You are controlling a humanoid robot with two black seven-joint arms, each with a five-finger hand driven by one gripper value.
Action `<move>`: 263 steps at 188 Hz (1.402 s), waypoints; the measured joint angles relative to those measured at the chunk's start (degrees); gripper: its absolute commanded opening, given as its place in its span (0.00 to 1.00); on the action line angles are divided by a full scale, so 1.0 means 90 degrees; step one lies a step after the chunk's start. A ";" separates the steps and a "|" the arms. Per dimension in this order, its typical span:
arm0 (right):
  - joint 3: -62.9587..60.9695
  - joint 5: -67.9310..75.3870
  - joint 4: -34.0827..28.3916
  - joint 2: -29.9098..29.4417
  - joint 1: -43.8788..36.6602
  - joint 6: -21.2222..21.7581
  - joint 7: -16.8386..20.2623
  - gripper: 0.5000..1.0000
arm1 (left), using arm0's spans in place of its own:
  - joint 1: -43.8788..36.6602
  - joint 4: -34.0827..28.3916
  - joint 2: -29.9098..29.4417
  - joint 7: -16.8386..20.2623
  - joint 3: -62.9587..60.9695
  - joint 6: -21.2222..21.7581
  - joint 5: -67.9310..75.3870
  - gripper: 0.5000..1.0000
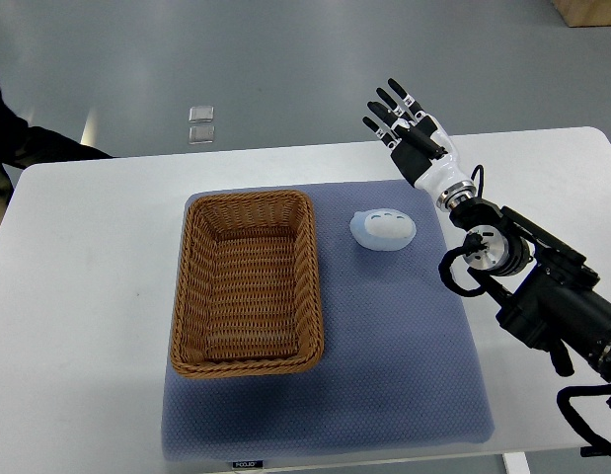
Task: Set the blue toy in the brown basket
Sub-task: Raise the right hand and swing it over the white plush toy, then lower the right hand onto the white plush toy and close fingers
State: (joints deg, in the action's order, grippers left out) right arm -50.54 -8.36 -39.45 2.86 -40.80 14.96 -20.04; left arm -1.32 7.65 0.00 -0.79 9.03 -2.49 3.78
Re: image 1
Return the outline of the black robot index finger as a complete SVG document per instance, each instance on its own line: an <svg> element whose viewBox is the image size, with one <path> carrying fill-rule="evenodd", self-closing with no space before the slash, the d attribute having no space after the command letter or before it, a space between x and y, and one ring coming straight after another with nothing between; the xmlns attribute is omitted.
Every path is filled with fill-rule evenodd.
<svg viewBox="0 0 611 474"><path fill-rule="evenodd" d="M395 79L389 78L387 84L393 92L390 108L397 117L409 122L419 122L425 117L425 111L418 100L408 93Z"/></svg>

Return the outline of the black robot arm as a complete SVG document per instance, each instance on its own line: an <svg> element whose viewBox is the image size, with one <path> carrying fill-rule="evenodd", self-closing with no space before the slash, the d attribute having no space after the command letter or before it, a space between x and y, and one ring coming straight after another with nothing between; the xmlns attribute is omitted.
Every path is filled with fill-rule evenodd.
<svg viewBox="0 0 611 474"><path fill-rule="evenodd" d="M573 375L569 352L575 351L611 394L611 303L594 292L599 276L585 257L513 209L484 199L483 168L461 171L449 135L395 79L377 94L364 124L390 149L404 179L466 233L439 264L444 285L464 297L489 295L499 306L499 325L548 353L560 376Z"/></svg>

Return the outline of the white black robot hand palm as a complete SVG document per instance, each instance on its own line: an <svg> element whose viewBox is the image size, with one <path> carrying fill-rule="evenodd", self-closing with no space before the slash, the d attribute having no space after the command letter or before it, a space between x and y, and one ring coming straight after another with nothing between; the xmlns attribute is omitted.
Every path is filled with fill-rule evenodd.
<svg viewBox="0 0 611 474"><path fill-rule="evenodd" d="M459 167L459 154L447 132L434 116L419 122L405 123L405 129L394 134L400 139L391 158L402 176L414 188L426 192L454 192L460 188L474 192L472 179ZM408 130L415 127L444 148L440 159L427 159L408 141Z"/></svg>

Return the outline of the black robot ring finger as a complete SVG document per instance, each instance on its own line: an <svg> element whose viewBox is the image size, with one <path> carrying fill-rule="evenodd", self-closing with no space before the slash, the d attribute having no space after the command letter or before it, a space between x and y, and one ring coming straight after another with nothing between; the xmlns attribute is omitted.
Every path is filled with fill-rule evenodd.
<svg viewBox="0 0 611 474"><path fill-rule="evenodd" d="M378 122L376 122L375 120L374 121L387 131L391 131L393 134L398 134L399 132L405 129L405 123L400 118L396 120L393 125L387 125L383 121L383 118L388 113L386 106L384 106L383 104L379 102L370 101L367 103L367 108L374 116L378 118Z"/></svg>

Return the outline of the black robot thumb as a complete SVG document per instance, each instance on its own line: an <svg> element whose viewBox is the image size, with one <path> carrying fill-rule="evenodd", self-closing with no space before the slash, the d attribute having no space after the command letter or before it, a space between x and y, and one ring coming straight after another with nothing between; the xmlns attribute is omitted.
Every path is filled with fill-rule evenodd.
<svg viewBox="0 0 611 474"><path fill-rule="evenodd" d="M444 155L444 148L428 136L412 127L408 130L408 141L427 159L440 159Z"/></svg>

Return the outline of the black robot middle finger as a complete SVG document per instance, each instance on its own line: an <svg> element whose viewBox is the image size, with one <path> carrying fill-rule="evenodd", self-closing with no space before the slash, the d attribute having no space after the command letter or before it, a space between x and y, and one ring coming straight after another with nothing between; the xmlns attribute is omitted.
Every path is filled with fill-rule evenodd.
<svg viewBox="0 0 611 474"><path fill-rule="evenodd" d="M401 90L395 90L398 97L393 98L382 88L377 88L376 93L386 105L388 113L383 118L383 121L387 125L393 125L398 119L403 119L407 123L412 123L412 115L409 109L409 106L412 104L412 96L410 94L402 92Z"/></svg>

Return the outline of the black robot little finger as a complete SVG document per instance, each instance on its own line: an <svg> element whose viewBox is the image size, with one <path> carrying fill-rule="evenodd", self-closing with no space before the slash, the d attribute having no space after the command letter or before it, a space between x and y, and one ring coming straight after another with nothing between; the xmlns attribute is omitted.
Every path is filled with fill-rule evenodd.
<svg viewBox="0 0 611 474"><path fill-rule="evenodd" d="M373 119L363 117L362 122L376 135L376 137L388 148L395 149L400 142L391 131L379 126Z"/></svg>

